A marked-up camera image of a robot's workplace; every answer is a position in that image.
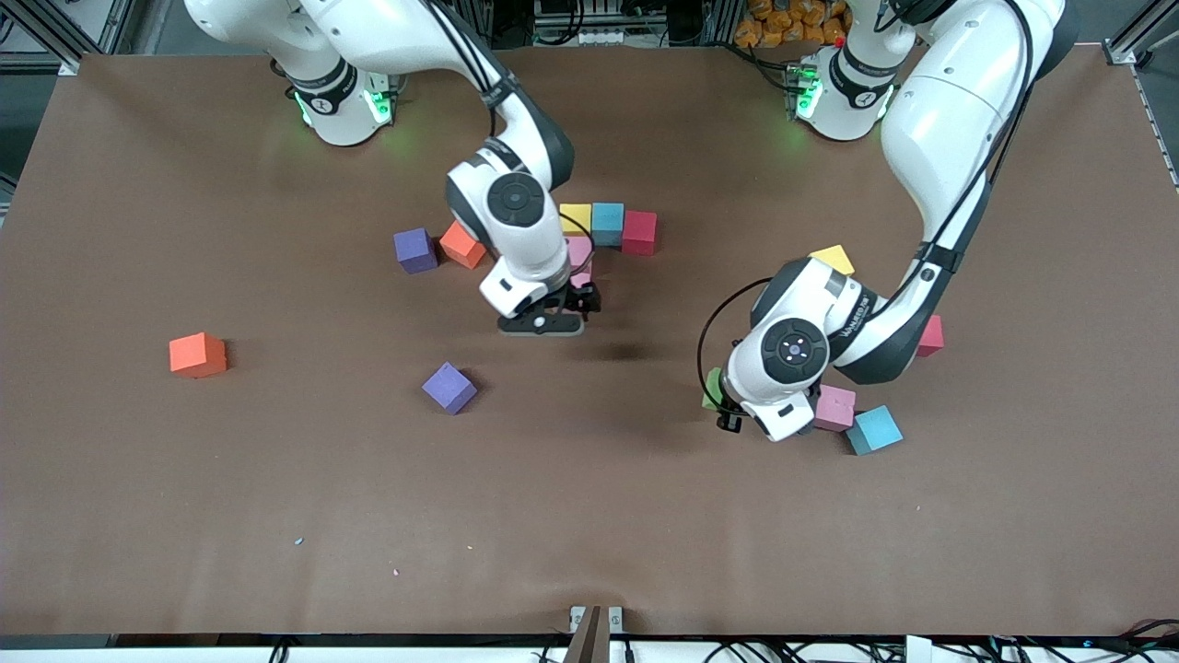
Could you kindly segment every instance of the black cable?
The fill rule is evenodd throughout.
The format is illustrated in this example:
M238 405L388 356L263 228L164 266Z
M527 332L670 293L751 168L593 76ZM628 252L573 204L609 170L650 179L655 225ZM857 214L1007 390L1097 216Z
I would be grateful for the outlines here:
M586 20L586 4L585 0L569 0L569 25L566 26L565 32L561 37L556 38L555 41L548 41L546 39L536 38L536 41L544 44L545 46L562 46L572 41L578 33L581 32L581 26L585 25Z
M987 153L987 158L982 160L982 165L979 166L979 170L974 173L974 177L967 180L967 184L962 189L962 193L959 196L957 202L954 203L954 206L950 208L949 214L946 215L946 218L942 221L942 224L937 228L937 231L934 232L933 238L929 241L929 245L937 244L937 241L942 238L942 235L946 232L946 229L949 228L950 221L954 219L954 216L957 215L959 210L966 203L966 199L967 197L969 197L970 191L973 191L974 188L977 185L979 178L982 177L984 172L987 172L987 168L990 165L990 162L994 160L995 155L1000 153L1000 150L1002 150L1002 152L1006 155L1007 146L1010 144L1010 140L1015 134L1014 130L1019 125L1019 122L1022 119L1023 110L1027 109L1028 99L1032 97L1032 87L1033 87L1032 27L1028 25L1027 15L1023 14L1023 9L1021 9L1019 5L1015 4L1015 0L1003 0L1003 1L1012 9L1012 12L1015 13L1015 18L1019 20L1020 28L1023 32L1023 51L1025 51L1023 79L1020 83L1019 87L1022 91L1022 98L1017 104L1019 110L1014 112L1003 124L1003 127L1000 130L999 139L992 143L992 147L990 151ZM999 176L999 170L1001 166L1002 166L1002 158L1000 158L995 170L992 171L990 176L987 178L987 182L989 184L995 183L995 179ZM913 280L916 278L917 275L921 273L921 267L923 264L924 261L921 261L913 267L913 270L909 273L909 276L904 278L901 285L896 289L896 293L904 291L904 289L908 288L910 283L913 283ZM880 317L882 314L884 314L884 311L889 309L890 306L893 306L893 302L895 302L896 300L897 300L896 294L894 294L893 297L890 297L887 302L884 302L884 306L868 314L868 319L864 322L870 322Z
M457 53L459 58L462 60L463 66L467 67L468 72L470 72L470 77L475 79L475 87L479 90L479 93L481 96L486 94L492 88L492 77L488 76L487 70L483 68L479 48L470 41L470 37L459 29L453 21L446 20L441 15L442 9L434 4L434 0L427 0L426 6L434 17L434 22L436 22L442 29L442 33L446 34L447 41L450 42L450 47L454 48L454 52ZM462 41L462 45L466 48L460 47L459 41ZM495 109L487 109L487 136L495 136Z
M746 658L745 658L744 656L742 656L742 655L740 655L740 652L739 652L739 651L737 651L737 650L736 650L736 649L733 648L733 645L732 645L732 644L730 644L730 643L726 643L726 642L723 642L723 643L720 643L719 645L717 645L717 648L716 648L716 649L713 649L713 650L712 650L711 652L709 652L709 655L704 657L704 661L703 661L703 663L709 663L710 661L712 661L712 658L714 658L714 657L716 657L716 655L720 654L722 651L724 651L724 650L726 650L726 649L727 649L729 651L731 651L731 652L732 652L732 655L733 655L733 656L736 656L736 657L737 657L737 659L738 659L738 661L740 661L742 663L749 663L749 661L747 661L747 659L746 659Z
M744 412L733 412L733 411L729 409L727 407L725 407L725 406L720 405L719 402L717 402L717 399L714 399L712 396L712 394L709 393L709 386L704 383L704 359L703 359L704 357L704 340L709 335L709 327L712 327L712 321L716 320L717 316L720 315L720 311L725 310L725 307L727 307L729 304L731 304L733 300L736 300L737 297L739 297L739 296L744 295L745 293L752 290L753 288L757 288L758 285L769 283L770 281L772 281L772 278L770 278L770 277L758 278L757 281L750 283L749 285L745 285L740 290L737 290L732 295L729 295L729 298L726 298L725 301L720 302L720 306L718 306L717 309L712 311L712 315L709 316L709 320L704 322L704 328L700 329L700 340L697 341L697 343L696 343L696 376L700 381L700 389L704 392L704 395L709 399L709 401L711 401L712 405L716 406L717 412L720 412L720 413L724 413L724 414L732 414L732 415L736 415L736 416L744 416L744 414L745 414Z
M808 90L806 87L798 87L798 86L791 87L789 85L783 85L777 80L770 78L769 72L766 72L765 68L762 67L762 60L758 60L757 55L753 54L752 46L750 46L749 48L749 57L753 59L753 66L757 67L757 72L762 74L762 78L764 78L766 83L777 87L778 90L782 90L783 92L805 92Z
M719 46L722 48L725 48L726 51L729 51L733 55L737 55L738 58L745 60L746 63L749 63L751 65L760 65L760 66L763 66L763 67L765 67L768 70L786 71L786 64L785 63L771 63L769 60L763 60L763 59L760 59L760 58L758 58L756 55L750 55L750 54L745 53L744 51L742 51L740 48L738 48L737 46L735 46L735 45L732 45L732 44L730 44L727 41L705 41L700 46L705 47L705 48L711 47L711 46Z
M747 650L752 651L752 652L753 652L753 656L757 656L757 657L758 657L758 659L760 659L760 661L762 661L762 663L770 663L770 659L769 659L769 658L766 658L766 657L765 657L764 655L762 655L762 652L760 652L760 651L758 651L758 650L753 649L753 646L752 646L752 645L750 645L750 644L749 644L747 642L738 642L737 644L739 644L739 645L744 646L745 649L747 649Z
M279 636L275 648L270 650L270 663L286 663L290 657L290 646L302 644L295 636Z
M1040 644L1040 643L1038 643L1036 641L1034 641L1032 638L1028 638L1028 642L1032 643L1033 645L1039 646L1040 649L1047 651L1048 654L1055 656L1056 658L1060 658L1061 663L1076 663L1072 658L1069 658L1069 657L1065 656L1063 654L1061 654L1054 646L1048 646L1047 644Z
M957 654L959 656L968 656L970 658L974 658L975 661L983 661L984 663L993 663L993 661L994 661L994 658L990 657L990 656L982 656L980 654L975 654L974 651L970 651L969 646L967 646L967 651L960 651L957 649L953 649L948 644L938 644L936 642L934 643L934 646L936 646L937 649L944 649L946 651L950 651L950 652Z
M885 29L893 27L896 24L896 21L901 18L901 17L898 17L896 14L893 14L893 18L889 19L889 21L887 24L881 25L881 19L884 18L884 7L885 7L884 5L881 5L881 11L876 13L876 22L872 25L872 32L875 32L877 34L880 34L880 33L884 32Z
M1138 626L1137 629L1131 629L1131 630L1126 631L1125 634L1121 634L1118 637L1121 638L1121 639L1129 639L1129 638L1134 638L1134 637L1140 637L1142 634L1147 634L1150 631L1153 631L1154 629L1158 629L1159 626L1173 626L1173 625L1179 625L1179 619L1154 619L1154 621L1147 622L1146 624L1142 624L1141 626ZM1166 639L1166 638L1171 638L1171 637L1174 637L1174 635L1162 636L1159 639Z
M568 216L565 212L560 212L560 215L561 215L561 218L564 218L565 221L568 221L573 225L577 225L578 230L580 230L581 234L586 236L586 239L590 239L590 255L586 256L585 262L582 262L580 267L578 267L577 269L574 269L573 271L569 273L569 276L577 276L577 275L581 274L582 271L585 271L590 267L590 261L593 260L593 255L598 250L598 244L593 241L593 235L591 235L590 231L586 230L585 225L581 225L580 223L578 223L578 221L575 218Z

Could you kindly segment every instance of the blue cube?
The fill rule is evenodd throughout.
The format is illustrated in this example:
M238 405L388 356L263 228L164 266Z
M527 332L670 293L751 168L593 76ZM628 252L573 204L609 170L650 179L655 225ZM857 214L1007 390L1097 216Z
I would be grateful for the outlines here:
M593 227L590 229L594 244L599 247L623 245L623 203L594 203Z
M896 421L893 421L888 407L882 405L857 414L856 422L848 429L848 439L851 440L856 455L864 455L900 442L904 435L896 427Z

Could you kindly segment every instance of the cable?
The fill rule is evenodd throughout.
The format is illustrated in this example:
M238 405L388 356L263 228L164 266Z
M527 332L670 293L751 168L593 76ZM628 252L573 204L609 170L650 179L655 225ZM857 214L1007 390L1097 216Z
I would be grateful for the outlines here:
M578 223L578 221L575 218L568 216L565 212L560 212L560 215L561 215L561 218L564 218L565 221L568 221L573 225L577 225L578 230L580 230L581 234L586 236L586 239L590 239L590 255L586 256L585 262L582 262L580 267L578 267L577 269L574 269L573 271L569 273L569 276L572 277L572 276L577 276L577 275L581 274L582 271L585 271L586 269L590 268L590 261L593 260L593 255L598 250L598 244L594 243L593 235L591 235L590 231L586 230L585 225L581 225L580 223Z
M1142 634L1151 632L1154 629L1158 629L1159 626L1173 626L1173 625L1179 625L1179 619L1153 619L1151 622L1147 622L1146 624L1142 624L1141 626L1138 626L1135 629L1131 629L1131 630L1126 631L1125 634L1121 634L1118 637L1121 638L1121 639L1129 639L1129 638L1139 637ZM1160 637L1159 639L1166 639L1166 638L1170 638L1170 637L1174 637L1175 635L1179 635L1179 634L1165 635L1165 636Z
M791 87L789 85L783 85L783 84L773 80L772 78L770 78L770 74L762 67L760 60L758 60L757 57L753 55L753 47L752 46L749 50L749 54L750 54L751 58L753 58L753 66L757 67L757 72L760 73L762 78L764 78L765 81L769 83L770 85L777 87L778 90L782 90L783 92L805 92L806 91L806 87L799 87L799 86Z
M933 238L929 241L930 245L937 244L937 241L942 238L942 235L946 232L946 229L949 228L950 221L953 221L955 215L957 215L959 210L966 203L967 197L970 195L970 191L973 191L974 188L976 186L979 178L982 177L984 172L987 172L987 168L990 165L990 162L994 160L995 155L1000 153L1001 150L1002 156L995 164L995 170L992 171L990 176L987 178L988 184L993 185L995 183L995 179L997 178L999 171L1002 166L1003 157L1006 157L1007 146L1010 144L1012 137L1015 134L1015 127L1022 119L1023 111L1025 109L1027 109L1028 99L1032 97L1032 87L1033 87L1032 27L1028 25L1027 15L1023 14L1023 9L1020 8L1020 6L1015 2L1015 0L1003 0L1003 1L1012 9L1012 12L1015 13L1015 18L1020 22L1020 29L1023 32L1023 51L1025 51L1023 79L1020 83L1020 90L1022 91L1021 92L1022 97L1017 103L1017 110L1013 112L1012 116L1008 117L1007 122L1003 123L1003 126L1000 129L999 139L992 143L992 147L990 151L987 153L987 158L983 159L982 165L979 166L979 170L974 173L974 177L967 180L967 185L962 189L962 193L959 196L957 202L954 203L954 206L950 208L949 214L946 215L946 219L942 221L942 224L937 228L937 231L934 232ZM921 273L922 264L926 264L924 261L920 261L917 264L913 267L913 270L909 273L909 276L904 278L904 281L901 283L901 287L896 289L896 293L904 291L904 289L908 288L910 283L913 283L913 280L916 278L917 274ZM893 302L895 302L896 298L897 298L896 294L894 294L893 297L890 297L887 302L884 302L884 306L868 314L868 319L864 322L871 322L872 320L876 320L877 317L883 315L884 311L887 311L889 307L893 306Z
M1063 654L1061 654L1058 649L1055 649L1053 646L1048 646L1047 644L1040 644L1040 643L1038 643L1036 641L1034 641L1032 638L1028 638L1028 642L1032 643L1033 645L1039 646L1040 649L1047 651L1048 654L1055 656L1056 658L1060 658L1060 661L1062 663L1076 663L1075 661L1073 661L1072 658L1065 656Z
M711 652L710 652L710 654L709 654L707 656L705 656L705 657L704 657L704 661L703 661L703 663L709 663L710 661L712 661L712 658L713 658L713 657L716 657L716 655L720 654L722 651L724 651L724 650L726 650L726 649L727 649L729 651L731 651L731 652L732 652L732 655L733 655L733 656L736 656L736 657L737 657L737 658L738 658L738 659L740 661L740 663L749 663L749 661L747 661L747 659L746 659L746 658L745 658L744 656L742 656L742 655L740 655L740 652L739 652L739 651L737 651L737 650L736 650L736 649L733 648L733 645L732 645L732 644L730 644L730 643L726 643L726 642L723 642L723 643L720 643L719 645L717 645L717 648L716 648L716 649L713 649L713 650L712 650L712 651L711 651Z
M574 19L577 21L577 26L574 26ZM555 41L548 41L539 37L536 38L536 41L539 44L544 44L545 46L562 46L565 44L568 44L569 41L573 40L574 37L578 35L578 33L581 32L581 26L585 25L585 20L586 20L585 0L569 0L569 25L566 26L565 33L562 33L561 37L556 38Z
M720 46L722 48L727 50L733 55L737 55L738 58L745 60L751 65L758 65L768 70L786 71L785 63L771 63L769 60L763 60L756 55L745 53L744 51L742 51L737 46L733 46L732 44L729 44L727 41L705 41L704 44L700 44L700 46L705 48L710 46Z
M724 413L724 414L732 414L735 416L744 416L745 415L744 412L733 412L733 411L729 409L727 407L725 407L725 406L720 405L719 402L717 402L717 399L714 399L712 396L712 394L709 393L709 386L704 383L704 359L703 359L703 355L704 355L704 340L709 335L709 327L712 327L712 321L716 320L717 316L720 315L720 311L725 310L725 307L727 307L729 304L731 304L733 302L733 300L736 300L737 297L739 297L739 296L744 295L745 293L752 290L753 288L757 288L758 285L763 285L765 283L769 283L770 281L772 281L772 278L770 278L770 277L758 278L757 281L750 283L749 285L745 285L740 290L737 290L732 295L729 295L729 298L726 298L725 301L720 302L720 306L718 306L717 309L712 311L712 315L709 316L709 320L704 322L704 328L700 329L700 340L697 341L697 343L696 343L696 376L700 381L700 389L704 392L704 395L707 396L709 401L712 402L713 406L716 406L717 412L720 412L720 413Z
M753 646L750 645L747 642L738 642L737 644L739 644L739 645L744 646L745 649L752 651L753 656L757 656L758 659L762 661L762 663L770 663L769 658L766 658L765 656L763 656L760 651L753 649Z
M275 643L275 648L270 650L270 663L286 663L286 658L290 657L290 646L302 644L295 636L278 636L278 642Z
M687 39L668 39L667 40L667 45L671 46L672 44L691 44L691 42L696 41L697 39L699 39L703 35L704 35L704 26L702 25L700 26L700 32L697 32L696 37L690 37ZM667 37L667 31L666 29L664 31L664 37ZM663 37L659 38L659 44L663 45Z
M17 21L9 19L4 12L0 12L0 44L8 40L14 25L17 25Z
M453 20L444 20L444 18L440 14L442 9L437 7L434 0L427 0L426 6L430 11L430 15L434 17L434 22L436 22L442 33L446 34L447 41L450 42L450 47L454 48L454 52L459 55L459 59L462 60L463 66L466 66L467 71L470 72L470 77L475 79L475 87L479 90L479 93L481 96L486 94L492 88L492 77L488 76L487 70L483 68L483 63L480 59L479 48L474 45L474 42L470 41L470 37L468 37L465 32L460 31L457 26L454 25ZM459 46L460 40L462 41L463 46L466 46L466 50ZM487 136L488 137L495 136L494 107L487 109L487 117L488 117Z
M884 18L884 9L887 7L888 7L888 5L884 4L884 0L881 0L881 7L880 7L880 9L876 11L876 22L872 24L872 32L875 32L876 34L880 34L880 33L884 32L885 29L893 27L893 25L895 25L896 21L901 18L900 15L896 14L896 12L894 12L893 13L893 18L889 19L889 21L887 24L881 25L881 19Z
M663 39L661 38L660 38L659 44L660 45L663 44ZM784 72L784 71L786 71L786 65L784 63L770 63L768 60L763 60L763 59L758 58L756 54L753 54L753 48L752 47L750 47L749 52L746 53L746 52L742 51L740 48L733 46L732 44L729 44L727 41L707 41L707 42L703 44L702 46L705 46L705 47L709 47L709 46L719 46L722 48L725 48L730 53L737 55L738 58L740 58L740 59L745 60L746 63L749 63L749 64L753 65L755 67L757 67L758 73L762 74L762 78L764 78L766 83L769 83L770 85L772 85L773 87L776 87L778 90L782 90L783 92L805 92L806 91L806 87L783 85L783 84L778 83L777 80L773 80L773 78L770 76L770 73L766 70Z

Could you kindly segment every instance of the orange bag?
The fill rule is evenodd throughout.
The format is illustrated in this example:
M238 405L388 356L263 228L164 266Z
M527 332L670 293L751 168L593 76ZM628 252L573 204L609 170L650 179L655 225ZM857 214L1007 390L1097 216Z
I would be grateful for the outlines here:
M795 21L790 20L790 14L786 12L770 12L769 18L765 19L765 29L785 32L792 22Z
M803 39L803 27L805 27L805 26L803 26L802 21L797 21L797 22L790 24L790 27L786 28L785 33L783 33L782 40L783 41L802 41L802 39Z
M811 26L823 25L823 19L826 18L826 2L823 2L823 0L803 0L803 4L810 5L803 14L803 22Z
M752 48L762 40L762 24L749 19L737 24L737 32L733 34L733 44L742 48Z
M753 14L757 20L769 17L772 11L773 0L749 0L749 13Z
M823 24L824 44L835 44L837 39L845 37L848 37L848 33L843 32L843 24L839 22L839 19L828 19Z

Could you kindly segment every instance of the red cube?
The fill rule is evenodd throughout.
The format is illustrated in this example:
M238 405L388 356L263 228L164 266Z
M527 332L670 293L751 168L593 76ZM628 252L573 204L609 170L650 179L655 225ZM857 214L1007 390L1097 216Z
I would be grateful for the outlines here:
M225 342L202 332L167 344L172 373L184 378L209 378L224 372Z
M929 356L946 347L946 339L942 336L942 316L934 315L926 323L926 330L921 333L917 341L917 356Z
M626 210L623 222L623 252L634 256L656 255L656 212Z

